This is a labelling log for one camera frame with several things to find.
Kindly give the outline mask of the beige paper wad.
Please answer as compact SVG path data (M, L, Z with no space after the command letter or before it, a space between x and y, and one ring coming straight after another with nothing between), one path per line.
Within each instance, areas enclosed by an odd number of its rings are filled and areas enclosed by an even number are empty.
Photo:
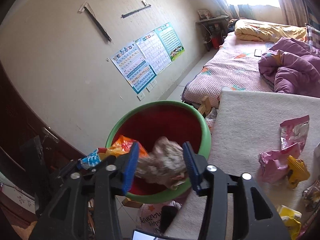
M159 138L148 156L138 159L135 176L150 184L177 188L188 178L182 147L166 137Z

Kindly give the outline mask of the orange snack wrapper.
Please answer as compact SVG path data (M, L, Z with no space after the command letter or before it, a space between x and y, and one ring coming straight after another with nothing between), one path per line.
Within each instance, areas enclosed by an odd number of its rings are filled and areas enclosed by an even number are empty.
M118 157L122 154L127 154L134 142L139 145L139 157L147 157L147 151L138 141L121 135L109 148L97 148L83 159L80 159L77 163L77 168L88 170L97 166L110 155Z

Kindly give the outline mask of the pink snack bag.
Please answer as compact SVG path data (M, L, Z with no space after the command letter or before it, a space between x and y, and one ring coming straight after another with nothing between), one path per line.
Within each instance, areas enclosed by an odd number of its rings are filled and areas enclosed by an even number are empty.
M259 153L260 180L274 184L289 172L287 158L289 155L300 159L309 132L310 116L285 120L280 124L280 150Z

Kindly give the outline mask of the yellow brown candy wrapper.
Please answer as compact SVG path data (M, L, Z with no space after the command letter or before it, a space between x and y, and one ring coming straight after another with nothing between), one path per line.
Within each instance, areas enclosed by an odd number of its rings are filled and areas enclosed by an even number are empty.
M301 181L310 178L310 172L307 169L303 159L296 159L289 155L287 158L289 172L287 174L289 188L295 189Z

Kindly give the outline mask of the red bin with green rim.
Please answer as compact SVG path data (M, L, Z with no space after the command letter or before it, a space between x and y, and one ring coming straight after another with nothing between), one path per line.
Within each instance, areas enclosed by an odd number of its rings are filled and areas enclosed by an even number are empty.
M210 155L211 133L205 118L178 101L156 101L133 109L111 129L106 147L120 137L139 142L145 150L126 193L143 204L168 202L190 189L183 143L189 142L193 151L205 158Z

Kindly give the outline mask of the smartphone with lit screen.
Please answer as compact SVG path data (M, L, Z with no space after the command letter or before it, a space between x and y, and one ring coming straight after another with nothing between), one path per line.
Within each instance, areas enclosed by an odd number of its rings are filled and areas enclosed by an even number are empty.
M135 230L132 235L132 240L169 240L169 237L161 236L161 235L155 235L152 233Z

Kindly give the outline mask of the dark wooden door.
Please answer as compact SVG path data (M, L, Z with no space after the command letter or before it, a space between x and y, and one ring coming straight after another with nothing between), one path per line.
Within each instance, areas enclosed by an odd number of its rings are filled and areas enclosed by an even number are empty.
M40 216L63 183L53 175L83 153L49 128L25 103L1 69L1 172L35 198Z

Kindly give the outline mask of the middle learning poster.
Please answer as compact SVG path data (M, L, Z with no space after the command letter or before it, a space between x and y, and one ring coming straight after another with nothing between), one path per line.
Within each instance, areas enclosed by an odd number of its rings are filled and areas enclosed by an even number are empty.
M171 64L170 56L154 30L135 40L135 43L148 63L151 64L156 75Z

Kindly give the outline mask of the right green learning poster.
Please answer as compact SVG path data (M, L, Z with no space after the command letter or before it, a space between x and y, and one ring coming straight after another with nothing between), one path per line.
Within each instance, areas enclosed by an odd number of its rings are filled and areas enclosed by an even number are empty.
M171 61L175 61L176 58L184 52L184 46L182 45L171 23L168 22L156 28L155 32L163 44Z

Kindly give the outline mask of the phone on bed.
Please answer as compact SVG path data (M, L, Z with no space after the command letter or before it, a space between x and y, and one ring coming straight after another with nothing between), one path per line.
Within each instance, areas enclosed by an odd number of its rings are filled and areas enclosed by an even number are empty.
M255 56L255 57L261 57L261 55L262 55L262 51L261 51L260 49L256 49L256 50L254 51L254 56Z

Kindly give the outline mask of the dark side table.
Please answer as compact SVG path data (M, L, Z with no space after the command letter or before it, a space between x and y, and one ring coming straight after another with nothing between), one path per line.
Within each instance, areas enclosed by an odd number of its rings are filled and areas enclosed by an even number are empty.
M222 15L195 22L200 28L203 44L207 51L219 49L228 34L229 16Z

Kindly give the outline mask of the purple quilt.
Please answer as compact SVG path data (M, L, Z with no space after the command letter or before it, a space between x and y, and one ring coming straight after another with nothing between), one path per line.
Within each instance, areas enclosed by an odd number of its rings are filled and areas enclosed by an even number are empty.
M276 93L319 98L319 49L282 37L258 61L263 80Z

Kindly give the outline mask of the checkered pillow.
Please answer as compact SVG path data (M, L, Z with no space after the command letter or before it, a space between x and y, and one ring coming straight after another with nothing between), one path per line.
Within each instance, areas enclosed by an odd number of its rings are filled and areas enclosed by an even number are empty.
M320 31L306 24L306 42L307 44L320 49Z

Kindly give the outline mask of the right pink curtain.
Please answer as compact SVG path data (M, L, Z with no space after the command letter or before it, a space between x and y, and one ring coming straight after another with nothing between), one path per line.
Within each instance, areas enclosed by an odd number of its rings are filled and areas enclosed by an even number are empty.
M309 22L304 0L278 0L284 22L287 25L305 27Z

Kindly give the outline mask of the black wall rail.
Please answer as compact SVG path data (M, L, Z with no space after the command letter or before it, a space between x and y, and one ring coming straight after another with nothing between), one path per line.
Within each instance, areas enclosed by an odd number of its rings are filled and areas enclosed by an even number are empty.
M130 17L130 16L132 16L132 15L134 15L134 14L136 14L136 13L142 11L142 10L145 10L145 9L148 9L148 8L151 7L151 4L149 4L146 0L142 0L142 5L143 5L143 7L141 7L141 8L138 8L138 9L135 9L135 10L133 10L131 12L122 14L121 18L128 18L128 17Z

